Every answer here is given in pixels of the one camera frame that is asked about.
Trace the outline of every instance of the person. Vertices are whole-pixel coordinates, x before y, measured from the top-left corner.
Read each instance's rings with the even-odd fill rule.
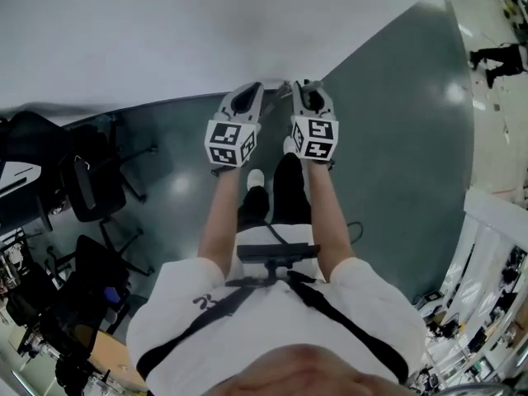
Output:
[[[284,153],[271,224],[263,173],[248,174],[237,211],[241,171],[222,172],[198,256],[164,264],[132,318],[130,357],[156,396],[413,394],[397,382],[421,364],[422,318],[356,257],[328,167],[307,161],[310,205],[290,137]],[[323,280],[288,281],[277,271],[271,285],[232,287],[248,275],[248,265],[235,266],[235,243],[278,244],[276,234],[319,245]],[[293,270],[309,270],[306,261]]]
[[[499,76],[514,76],[528,70],[526,42],[469,52],[469,62],[472,64],[473,70],[477,69],[483,59],[491,59],[502,63],[497,68],[486,69],[486,82],[489,89],[493,88],[493,83]]]

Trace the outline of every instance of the shiny floor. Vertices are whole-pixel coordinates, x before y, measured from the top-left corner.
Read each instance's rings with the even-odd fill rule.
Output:
[[[332,178],[348,221],[361,221],[357,256],[409,299],[438,288],[449,266],[464,217],[473,154],[473,107],[446,95],[453,82],[470,89],[457,21],[450,6],[419,3],[357,50],[325,79],[340,120]],[[144,235],[129,261],[159,271],[164,262],[194,257],[216,179],[203,138],[221,97],[170,101],[123,111],[118,140],[131,152],[155,143],[125,169],[144,205],[132,198],[114,215],[109,232],[117,247],[136,228]],[[263,125],[251,167],[271,177],[281,157],[288,104]],[[108,116],[93,120],[102,128]],[[45,247],[70,253],[85,233],[101,240],[97,224],[80,224],[71,210],[52,218],[53,233],[33,238],[38,259]],[[28,230],[38,228],[31,225]],[[351,229],[351,237],[356,233]],[[156,274],[134,276],[136,294],[148,297]]]

